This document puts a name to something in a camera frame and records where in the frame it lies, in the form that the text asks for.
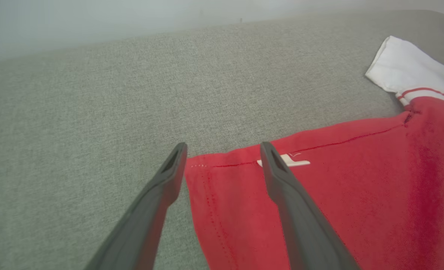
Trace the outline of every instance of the seam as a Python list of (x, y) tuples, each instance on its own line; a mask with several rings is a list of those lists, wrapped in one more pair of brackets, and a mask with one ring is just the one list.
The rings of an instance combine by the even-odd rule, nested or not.
[(332, 145), (340, 145), (340, 144), (352, 142), (352, 141), (360, 139), (360, 138), (365, 138), (365, 137), (368, 137), (368, 136), (371, 136), (371, 135), (382, 134), (382, 133), (388, 132), (388, 131), (390, 131), (390, 130), (392, 130), (394, 128), (403, 127), (404, 125), (405, 125), (405, 123), (403, 123), (401, 125), (397, 125), (397, 126), (391, 127), (388, 130), (383, 130), (383, 131), (379, 131), (379, 132), (375, 132), (375, 133), (370, 133), (370, 134), (366, 134), (366, 135), (361, 135), (361, 136), (353, 137), (351, 139), (348, 139), (348, 140), (345, 140), (345, 141), (342, 141), (342, 142), (338, 142), (338, 143), (331, 143), (331, 144), (319, 145), (319, 146), (316, 146), (316, 147), (310, 147), (310, 148), (305, 148), (305, 149), (301, 149), (301, 150), (296, 150), (294, 152), (302, 152), (302, 151), (312, 150), (312, 149), (316, 149), (316, 148), (320, 148), (320, 147), (326, 147), (326, 146), (332, 146)]
[(245, 164), (254, 164), (254, 163), (256, 163), (256, 161), (252, 161), (252, 162), (244, 162), (244, 163), (233, 164), (233, 165), (219, 165), (219, 166), (212, 166), (212, 168), (219, 168), (219, 167), (233, 167), (233, 166), (239, 166), (239, 165), (245, 165)]
[(410, 113), (407, 115), (407, 118), (405, 118), (405, 121), (403, 122), (404, 127), (408, 128), (408, 124), (407, 123), (410, 120), (412, 120), (413, 116), (416, 115), (416, 114), (422, 114), (422, 112), (421, 111), (415, 111), (413, 109), (413, 107), (411, 106)]
[[(214, 197), (214, 192), (212, 192), (211, 187), (210, 187), (210, 183), (207, 183), (208, 186), (208, 190), (210, 191), (210, 195), (212, 196), (212, 204), (213, 204), (213, 208), (214, 208), (214, 212), (216, 212), (217, 210), (217, 205), (215, 203), (215, 197)], [(218, 219), (218, 225), (220, 227), (220, 230), (222, 231), (222, 238), (225, 241), (225, 243), (228, 243), (229, 241), (227, 241), (227, 233), (224, 231), (223, 227), (222, 227), (222, 222), (220, 222), (220, 219)], [(228, 258), (230, 258), (231, 260), (229, 260), (229, 264), (230, 264), (230, 269), (232, 269), (232, 262), (235, 265), (235, 269), (238, 269), (239, 266), (237, 264), (237, 261), (234, 259), (234, 252), (232, 250), (232, 248), (230, 248), (230, 246), (228, 244), (225, 244), (225, 246), (227, 247), (227, 249), (229, 250), (229, 256)]]
[[(223, 235), (222, 234), (220, 234), (220, 232), (218, 231), (218, 229), (217, 229), (217, 225), (216, 225), (216, 223), (215, 223), (215, 215), (214, 215), (214, 212), (215, 212), (215, 199), (214, 199), (214, 196), (213, 196), (213, 194), (212, 194), (212, 192), (211, 192), (211, 190), (210, 190), (210, 187), (208, 186), (208, 183), (207, 183), (208, 181), (203, 181), (203, 187), (205, 188), (205, 194), (206, 194), (206, 196), (205, 196), (205, 199), (206, 199), (206, 201), (207, 201), (207, 205), (208, 205), (208, 209), (209, 209), (209, 216), (210, 216), (210, 222), (212, 223), (212, 226), (213, 226), (213, 228), (214, 228), (214, 230), (215, 230), (215, 234), (217, 235), (217, 238), (218, 238), (218, 242), (220, 243), (220, 246), (222, 247), (222, 250), (223, 250), (223, 253), (224, 253), (224, 257), (225, 257), (225, 259), (227, 260), (227, 262), (228, 262), (228, 264), (229, 264), (229, 266), (230, 266), (230, 269), (233, 269), (232, 268), (232, 260), (231, 260), (231, 257), (230, 257), (230, 255), (229, 255), (229, 253), (227, 253), (227, 249), (228, 249), (228, 247), (227, 247), (227, 249), (225, 249), (225, 245), (224, 245), (224, 242), (222, 241), (222, 238), (225, 240), (225, 241), (227, 241), (227, 239), (225, 239), (225, 237), (223, 237)], [(212, 199), (212, 203), (210, 203), (210, 200), (209, 200), (209, 198), (208, 198), (208, 195), (210, 195), (211, 196), (211, 199)]]
[[(353, 137), (353, 138), (350, 138), (350, 139), (345, 140), (345, 141), (342, 141), (342, 142), (331, 143), (331, 144), (326, 144), (326, 145), (319, 145), (319, 146), (316, 146), (316, 147), (310, 147), (310, 148), (305, 148), (305, 149), (301, 149), (301, 150), (295, 150), (295, 151), (292, 151), (292, 153), (295, 153), (295, 152), (302, 152), (302, 151), (306, 151), (306, 150), (312, 150), (312, 149), (316, 149), (316, 148), (320, 148), (320, 147), (326, 147), (326, 146), (332, 146), (332, 145), (344, 144), (344, 143), (348, 143), (348, 142), (351, 142), (351, 141), (354, 141), (354, 140), (357, 140), (357, 139), (360, 139), (360, 138), (368, 137), (368, 136), (371, 136), (371, 135), (382, 134), (382, 133), (388, 132), (388, 131), (390, 131), (390, 130), (392, 130), (392, 129), (394, 129), (394, 128), (407, 127), (406, 124), (407, 124), (408, 121), (410, 121), (411, 116), (412, 116), (412, 115), (409, 114), (409, 115), (407, 116), (407, 118), (405, 118), (403, 124), (400, 124), (400, 125), (397, 125), (397, 126), (391, 127), (391, 128), (389, 128), (389, 129), (387, 129), (387, 130), (383, 130), (383, 131), (380, 131), (380, 132), (375, 132), (375, 133), (370, 133), (370, 134), (366, 134), (366, 135), (361, 135), (361, 136)], [(239, 164), (230, 164), (230, 165), (217, 165), (217, 166), (210, 166), (210, 168), (234, 167), (234, 166), (240, 166), (240, 165), (255, 164), (256, 162), (257, 162), (257, 161), (244, 162), (244, 163), (239, 163)]]

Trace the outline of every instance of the white wall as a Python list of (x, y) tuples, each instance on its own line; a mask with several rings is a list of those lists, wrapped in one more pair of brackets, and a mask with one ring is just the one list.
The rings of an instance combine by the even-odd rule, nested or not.
[(156, 32), (352, 9), (444, 12), (444, 0), (0, 0), (0, 60)]

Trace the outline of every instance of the stitching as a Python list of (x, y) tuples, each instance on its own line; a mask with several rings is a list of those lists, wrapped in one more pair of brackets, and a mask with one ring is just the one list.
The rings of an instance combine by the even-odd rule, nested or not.
[(392, 127), (392, 128), (389, 128), (388, 130), (384, 130), (384, 131), (380, 131), (380, 132), (370, 133), (370, 134), (367, 134), (367, 135), (361, 135), (361, 136), (353, 137), (353, 138), (348, 139), (348, 140), (343, 141), (343, 142), (331, 143), (331, 144), (326, 144), (326, 145), (319, 145), (319, 146), (316, 146), (316, 147), (310, 147), (310, 148), (306, 148), (306, 149), (296, 150), (296, 151), (294, 151), (294, 152), (302, 152), (302, 151), (312, 150), (312, 149), (316, 149), (316, 148), (320, 148), (320, 147), (326, 147), (326, 146), (331, 146), (331, 145), (344, 144), (344, 143), (348, 143), (348, 142), (351, 142), (351, 141), (357, 140), (357, 139), (359, 139), (359, 138), (364, 138), (364, 137), (368, 137), (368, 136), (371, 136), (371, 135), (382, 134), (382, 133), (388, 132), (388, 131), (390, 131), (390, 130), (392, 130), (392, 129), (394, 129), (394, 128), (399, 128), (399, 127), (401, 127), (401, 126), (404, 126), (404, 124), (394, 126), (394, 127)]
[[(418, 113), (420, 113), (420, 112), (419, 112), (419, 111), (413, 111), (412, 113), (418, 114)], [(399, 128), (399, 127), (401, 127), (401, 126), (406, 127), (405, 124), (406, 124), (407, 122), (408, 122), (408, 120), (405, 119), (405, 121), (404, 121), (403, 124), (401, 124), (401, 125), (397, 125), (397, 126), (394, 126), (394, 127), (391, 127), (391, 128), (389, 128), (388, 130), (383, 130), (383, 131), (380, 131), (380, 132), (375, 132), (375, 133), (370, 133), (370, 134), (367, 134), (367, 135), (361, 135), (361, 136), (353, 137), (353, 138), (350, 138), (350, 139), (348, 139), (348, 140), (345, 140), (345, 141), (342, 141), (342, 142), (338, 142), (338, 143), (331, 143), (331, 144), (326, 144), (326, 145), (319, 145), (319, 146), (316, 146), (316, 147), (305, 148), (305, 149), (301, 149), (301, 150), (295, 150), (295, 151), (293, 151), (293, 152), (302, 152), (302, 151), (312, 150), (312, 149), (316, 149), (316, 148), (320, 148), (320, 147), (326, 147), (326, 146), (331, 146), (331, 145), (339, 145), (339, 144), (348, 143), (348, 142), (351, 142), (351, 141), (357, 140), (357, 139), (359, 139), (359, 138), (364, 138), (364, 137), (368, 137), (368, 136), (371, 136), (371, 135), (382, 134), (382, 133), (388, 132), (388, 131), (390, 131), (390, 130), (392, 130), (392, 129), (394, 129), (394, 128)], [(255, 164), (256, 162), (257, 162), (257, 161), (244, 162), (244, 163), (239, 163), (239, 164), (230, 164), (230, 165), (218, 165), (218, 166), (211, 166), (211, 168), (234, 167), (234, 166), (239, 166), (239, 165)]]
[(233, 166), (239, 166), (239, 165), (245, 165), (245, 164), (254, 164), (254, 163), (256, 163), (256, 161), (245, 162), (245, 163), (234, 164), (234, 165), (219, 165), (219, 166), (212, 166), (212, 168), (215, 168), (215, 167), (233, 167)]
[[(215, 234), (217, 235), (218, 241), (220, 243), (220, 246), (222, 247), (225, 259), (229, 262), (230, 265), (230, 269), (232, 269), (232, 263), (230, 263), (230, 256), (227, 253), (227, 250), (225, 249), (225, 246), (223, 245), (223, 241), (222, 241), (222, 236), (220, 235), (220, 233), (218, 232), (217, 226), (215, 225), (215, 219), (214, 219), (214, 213), (212, 211), (212, 208), (215, 209), (215, 200), (214, 200), (214, 196), (213, 194), (210, 192), (210, 187), (207, 184), (207, 181), (203, 180), (203, 187), (205, 189), (205, 199), (207, 201), (207, 205), (208, 205), (208, 209), (209, 209), (209, 216), (210, 216), (210, 222), (212, 222), (212, 226), (215, 229)], [(212, 197), (212, 207), (210, 207), (210, 201), (208, 199), (208, 194), (211, 195)]]
[[(212, 197), (212, 206), (213, 206), (213, 208), (214, 208), (214, 212), (216, 212), (217, 207), (216, 207), (216, 205), (215, 205), (215, 196), (214, 196), (214, 193), (212, 192), (209, 183), (207, 183), (207, 187), (208, 187), (208, 190), (209, 190), (210, 195), (211, 195), (211, 197)], [(220, 227), (220, 230), (222, 231), (222, 238), (223, 238), (223, 240), (225, 241), (225, 243), (228, 243), (227, 238), (225, 237), (225, 235), (226, 235), (227, 233), (224, 231), (224, 229), (223, 229), (223, 227), (222, 227), (222, 222), (220, 222), (220, 219), (218, 219), (218, 225), (219, 225), (219, 227)], [(233, 250), (232, 250), (232, 249), (230, 248), (230, 246), (228, 246), (227, 244), (226, 244), (226, 246), (227, 246), (227, 249), (229, 250), (229, 256), (226, 256), (226, 258), (229, 258), (228, 261), (229, 261), (230, 269), (232, 269), (232, 262), (233, 262), (233, 264), (235, 264), (235, 268), (238, 269), (239, 266), (238, 266), (238, 264), (237, 264), (237, 261), (234, 259), (234, 252), (233, 252)]]

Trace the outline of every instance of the gray sofa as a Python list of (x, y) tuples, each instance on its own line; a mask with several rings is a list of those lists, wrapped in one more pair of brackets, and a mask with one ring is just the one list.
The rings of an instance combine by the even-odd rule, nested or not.
[[(364, 78), (390, 35), (444, 64), (444, 15), (421, 10), (305, 15), (0, 62), (0, 269), (83, 269), (178, 142), (193, 157), (400, 113)], [(208, 268), (185, 184), (155, 268)]]

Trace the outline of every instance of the red cloth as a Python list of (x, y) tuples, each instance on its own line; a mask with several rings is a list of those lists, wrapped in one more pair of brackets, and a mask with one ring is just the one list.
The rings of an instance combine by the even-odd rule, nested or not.
[[(444, 269), (444, 100), (273, 141), (363, 269)], [(258, 145), (188, 159), (196, 234), (212, 270), (289, 269)]]

